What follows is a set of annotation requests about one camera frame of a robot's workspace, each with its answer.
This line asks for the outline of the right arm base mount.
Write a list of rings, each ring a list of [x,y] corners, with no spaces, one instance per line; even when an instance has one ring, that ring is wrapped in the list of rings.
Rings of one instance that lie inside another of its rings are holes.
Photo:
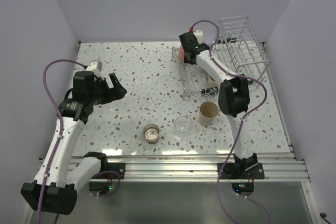
[[[220,180],[229,180],[234,193],[251,196],[255,189],[255,181],[265,179],[264,168],[261,163],[258,163],[253,168],[239,172],[234,163],[226,163],[221,169],[222,163],[217,164],[217,172],[220,175]]]

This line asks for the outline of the pink plastic cup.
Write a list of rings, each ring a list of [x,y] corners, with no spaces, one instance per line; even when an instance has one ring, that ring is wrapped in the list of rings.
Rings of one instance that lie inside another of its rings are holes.
[[[180,45],[179,47],[178,58],[181,62],[184,62],[185,56],[184,56],[184,49],[182,45]]]

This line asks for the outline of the steel cork cup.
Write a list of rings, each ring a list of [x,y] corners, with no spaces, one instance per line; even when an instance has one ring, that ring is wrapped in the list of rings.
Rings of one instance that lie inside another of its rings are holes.
[[[160,130],[155,124],[147,124],[143,128],[143,136],[147,143],[155,144],[160,138]]]
[[[208,82],[210,87],[217,87],[218,86],[217,82],[211,76],[209,76],[207,78],[207,82]]]

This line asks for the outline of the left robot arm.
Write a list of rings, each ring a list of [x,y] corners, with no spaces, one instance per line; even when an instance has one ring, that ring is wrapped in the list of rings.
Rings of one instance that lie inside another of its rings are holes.
[[[76,142],[94,107],[121,100],[127,93],[114,73],[109,78],[112,88],[93,70],[75,73],[72,88],[58,106],[55,133],[47,156],[33,181],[23,183],[21,188],[21,195],[33,210],[69,215],[78,193],[92,177],[104,178],[109,173],[121,177],[110,169],[106,154],[99,152],[88,152],[72,172],[68,170]]]

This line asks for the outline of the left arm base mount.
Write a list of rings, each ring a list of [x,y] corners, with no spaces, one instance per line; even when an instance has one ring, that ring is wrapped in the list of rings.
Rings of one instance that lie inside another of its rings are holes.
[[[120,188],[124,172],[125,163],[113,163],[106,170],[94,174],[89,180],[90,194],[97,198],[112,196]]]

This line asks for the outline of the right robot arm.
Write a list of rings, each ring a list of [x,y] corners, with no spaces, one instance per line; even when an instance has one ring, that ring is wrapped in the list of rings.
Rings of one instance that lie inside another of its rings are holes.
[[[208,56],[210,47],[200,44],[192,31],[179,35],[184,50],[184,62],[197,65],[205,70],[218,84],[218,107],[227,116],[235,144],[233,144],[233,171],[236,176],[246,178],[258,164],[257,156],[251,146],[251,138],[243,129],[243,113],[250,104],[248,81],[244,76],[230,73],[229,69],[216,59]]]

